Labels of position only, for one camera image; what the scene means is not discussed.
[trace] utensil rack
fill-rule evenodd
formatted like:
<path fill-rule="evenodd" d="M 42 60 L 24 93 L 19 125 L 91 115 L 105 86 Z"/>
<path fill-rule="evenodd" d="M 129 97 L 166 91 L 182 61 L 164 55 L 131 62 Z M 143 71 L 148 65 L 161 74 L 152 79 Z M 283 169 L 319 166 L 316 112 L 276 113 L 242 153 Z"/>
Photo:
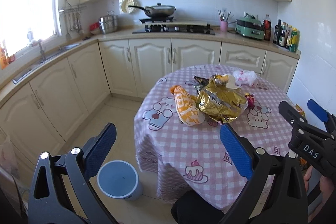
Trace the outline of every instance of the utensil rack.
<path fill-rule="evenodd" d="M 60 14 L 68 14 L 68 13 L 72 13 L 72 12 L 81 13 L 82 10 L 85 10 L 85 9 L 86 9 L 86 5 L 84 5 L 84 4 L 77 4 L 77 5 L 74 5 L 74 7 L 73 7 L 67 0 L 64 0 L 64 8 L 62 8 L 58 12 Z"/>

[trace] sink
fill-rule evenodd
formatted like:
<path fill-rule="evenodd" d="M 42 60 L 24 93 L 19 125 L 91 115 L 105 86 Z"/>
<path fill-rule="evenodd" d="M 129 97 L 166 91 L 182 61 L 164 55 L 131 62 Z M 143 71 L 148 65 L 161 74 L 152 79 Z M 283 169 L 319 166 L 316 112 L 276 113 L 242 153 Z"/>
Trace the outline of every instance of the sink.
<path fill-rule="evenodd" d="M 29 75 L 30 73 L 32 73 L 34 70 L 38 69 L 42 64 L 44 64 L 45 62 L 55 58 L 56 56 L 71 50 L 72 48 L 75 48 L 77 46 L 79 46 L 81 43 L 76 43 L 76 44 L 71 44 L 71 45 L 66 45 L 66 46 L 61 46 L 58 47 L 58 50 L 51 52 L 50 54 L 46 55 L 46 60 L 39 60 L 38 62 L 34 63 L 33 65 L 29 66 L 28 68 L 26 68 L 25 70 L 21 71 L 20 73 L 18 73 L 13 79 L 13 83 L 16 84 L 17 82 L 19 82 L 22 78 L 26 77 L 27 75 Z"/>

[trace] faucet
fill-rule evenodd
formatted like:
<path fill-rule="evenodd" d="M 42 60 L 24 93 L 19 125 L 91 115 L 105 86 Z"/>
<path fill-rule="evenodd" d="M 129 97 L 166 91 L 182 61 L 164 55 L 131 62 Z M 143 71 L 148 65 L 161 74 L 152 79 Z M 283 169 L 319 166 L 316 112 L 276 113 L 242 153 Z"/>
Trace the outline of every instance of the faucet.
<path fill-rule="evenodd" d="M 43 48 L 42 48 L 41 42 L 42 42 L 42 39 L 39 39 L 39 40 L 37 41 L 38 45 L 40 46 L 41 60 L 44 62 L 44 61 L 46 61 L 47 59 L 46 59 L 46 57 L 45 57 L 45 52 L 44 52 L 44 50 L 43 50 Z"/>

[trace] stainless steel pot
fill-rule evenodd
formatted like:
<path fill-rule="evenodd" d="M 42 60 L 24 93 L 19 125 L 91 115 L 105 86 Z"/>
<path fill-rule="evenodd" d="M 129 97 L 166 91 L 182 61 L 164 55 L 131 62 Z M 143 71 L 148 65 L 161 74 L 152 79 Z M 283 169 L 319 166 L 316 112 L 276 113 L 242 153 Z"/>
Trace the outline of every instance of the stainless steel pot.
<path fill-rule="evenodd" d="M 174 6 L 169 5 L 161 5 L 161 3 L 158 3 L 156 6 L 135 6 L 135 5 L 129 5 L 128 7 L 134 7 L 141 9 L 145 12 L 145 15 L 148 17 L 169 17 L 171 16 L 176 8 Z"/>
<path fill-rule="evenodd" d="M 115 32 L 118 29 L 118 16 L 113 15 L 112 11 L 107 13 L 108 15 L 101 17 L 98 22 L 102 34 Z"/>

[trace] human hand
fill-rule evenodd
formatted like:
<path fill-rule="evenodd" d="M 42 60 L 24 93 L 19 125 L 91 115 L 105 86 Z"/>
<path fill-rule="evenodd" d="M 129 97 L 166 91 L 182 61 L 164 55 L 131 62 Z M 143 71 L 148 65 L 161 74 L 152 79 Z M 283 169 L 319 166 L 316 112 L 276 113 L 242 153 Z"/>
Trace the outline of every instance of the human hand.
<path fill-rule="evenodd" d="M 308 191 L 308 180 L 311 177 L 312 169 L 313 169 L 313 166 L 310 166 L 307 169 L 307 172 L 303 177 L 306 191 Z M 310 222 L 318 214 L 318 212 L 321 210 L 323 205 L 327 202 L 328 198 L 330 197 L 330 195 L 334 191 L 334 184 L 332 183 L 331 179 L 326 178 L 324 176 L 321 176 L 321 178 L 320 178 L 320 190 L 321 190 L 321 193 L 322 193 L 322 202 L 321 202 L 321 204 L 319 204 L 316 207 L 315 211 L 313 211 L 311 213 L 311 215 L 308 216 L 308 222 Z"/>

